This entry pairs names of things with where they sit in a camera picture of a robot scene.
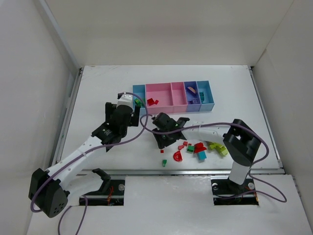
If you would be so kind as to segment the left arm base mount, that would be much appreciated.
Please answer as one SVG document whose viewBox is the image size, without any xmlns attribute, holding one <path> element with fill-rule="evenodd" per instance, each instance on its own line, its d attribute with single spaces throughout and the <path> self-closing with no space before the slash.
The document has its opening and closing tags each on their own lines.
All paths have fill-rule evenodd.
<svg viewBox="0 0 313 235">
<path fill-rule="evenodd" d="M 94 169 L 88 176 L 91 181 L 85 193 L 79 198 L 79 205 L 85 206 L 123 206 L 125 179 L 111 177 L 103 170 Z"/>
</svg>

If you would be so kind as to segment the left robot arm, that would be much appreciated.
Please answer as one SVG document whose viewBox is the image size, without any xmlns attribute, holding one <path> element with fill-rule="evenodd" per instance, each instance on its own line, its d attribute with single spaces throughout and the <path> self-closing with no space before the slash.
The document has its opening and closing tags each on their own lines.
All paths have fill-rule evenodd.
<svg viewBox="0 0 313 235">
<path fill-rule="evenodd" d="M 140 105 L 106 103 L 106 121 L 96 128 L 91 136 L 68 157 L 46 170 L 38 168 L 31 176 L 28 197 L 31 210 L 43 212 L 49 218 L 56 217 L 70 198 L 89 193 L 106 192 L 111 177 L 96 168 L 89 175 L 77 179 L 87 164 L 100 157 L 98 150 L 109 151 L 122 145 L 128 127 L 139 125 Z"/>
</svg>

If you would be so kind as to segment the red arch brick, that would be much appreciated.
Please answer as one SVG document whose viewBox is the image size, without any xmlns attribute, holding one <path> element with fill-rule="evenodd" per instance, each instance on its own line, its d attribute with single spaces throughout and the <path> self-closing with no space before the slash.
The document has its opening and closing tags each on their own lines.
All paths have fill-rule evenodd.
<svg viewBox="0 0 313 235">
<path fill-rule="evenodd" d="M 180 151 L 177 151 L 173 154 L 173 159 L 176 161 L 176 162 L 182 162 L 183 159 L 182 159 L 182 155 L 181 155 L 181 152 Z"/>
</svg>

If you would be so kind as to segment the small green number brick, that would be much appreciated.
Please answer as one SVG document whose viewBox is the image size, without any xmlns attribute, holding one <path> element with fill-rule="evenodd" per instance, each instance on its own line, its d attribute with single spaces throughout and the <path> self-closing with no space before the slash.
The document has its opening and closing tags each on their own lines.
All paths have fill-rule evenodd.
<svg viewBox="0 0 313 235">
<path fill-rule="evenodd" d="M 189 153 L 194 153 L 194 149 L 195 149 L 195 147 L 193 145 L 187 146 L 187 152 L 189 152 Z"/>
</svg>

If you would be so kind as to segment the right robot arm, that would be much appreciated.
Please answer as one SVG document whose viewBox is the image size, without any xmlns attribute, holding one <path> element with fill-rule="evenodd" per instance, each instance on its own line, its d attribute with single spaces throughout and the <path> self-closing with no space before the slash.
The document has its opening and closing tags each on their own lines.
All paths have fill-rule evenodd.
<svg viewBox="0 0 313 235">
<path fill-rule="evenodd" d="M 159 113 L 153 118 L 153 125 L 155 129 L 152 133 L 159 149 L 168 147 L 177 140 L 213 142 L 226 147 L 233 160 L 228 179 L 237 185 L 244 183 L 260 145 L 265 143 L 241 119 L 234 119 L 232 123 L 204 124 L 191 123 L 187 117 L 174 120 L 166 113 Z"/>
</svg>

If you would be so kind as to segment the lavender duplo brick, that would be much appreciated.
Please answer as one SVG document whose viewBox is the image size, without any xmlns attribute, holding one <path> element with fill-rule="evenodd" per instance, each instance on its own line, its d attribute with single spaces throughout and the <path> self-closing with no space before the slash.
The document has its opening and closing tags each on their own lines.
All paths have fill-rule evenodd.
<svg viewBox="0 0 313 235">
<path fill-rule="evenodd" d="M 199 104 L 199 101 L 198 101 L 198 99 L 193 98 L 193 99 L 188 101 L 188 104 Z"/>
</svg>

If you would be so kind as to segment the teal frog duplo brick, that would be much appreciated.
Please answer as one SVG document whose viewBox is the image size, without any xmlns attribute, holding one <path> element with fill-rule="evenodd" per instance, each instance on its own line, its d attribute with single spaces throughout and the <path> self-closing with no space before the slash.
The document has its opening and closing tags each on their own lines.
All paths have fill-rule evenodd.
<svg viewBox="0 0 313 235">
<path fill-rule="evenodd" d="M 204 102 L 205 97 L 204 97 L 204 92 L 199 92 L 200 100 L 201 102 Z"/>
</svg>

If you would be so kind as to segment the red brick cluster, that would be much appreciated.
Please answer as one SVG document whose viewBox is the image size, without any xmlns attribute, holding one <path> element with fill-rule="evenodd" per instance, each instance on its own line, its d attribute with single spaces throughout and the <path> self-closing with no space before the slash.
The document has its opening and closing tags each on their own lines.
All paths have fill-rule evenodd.
<svg viewBox="0 0 313 235">
<path fill-rule="evenodd" d="M 148 100 L 147 100 L 147 104 L 149 105 L 149 106 L 152 106 L 152 105 L 157 105 L 159 103 L 159 101 L 156 99 L 156 100 L 154 100 L 153 98 L 149 98 Z"/>
</svg>

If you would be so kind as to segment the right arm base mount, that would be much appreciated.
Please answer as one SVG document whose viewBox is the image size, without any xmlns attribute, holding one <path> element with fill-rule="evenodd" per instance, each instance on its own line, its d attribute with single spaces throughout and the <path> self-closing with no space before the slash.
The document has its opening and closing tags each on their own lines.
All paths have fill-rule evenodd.
<svg viewBox="0 0 313 235">
<path fill-rule="evenodd" d="M 245 179 L 242 185 L 229 179 L 212 179 L 211 187 L 215 206 L 259 205 L 255 184 L 250 178 Z"/>
</svg>

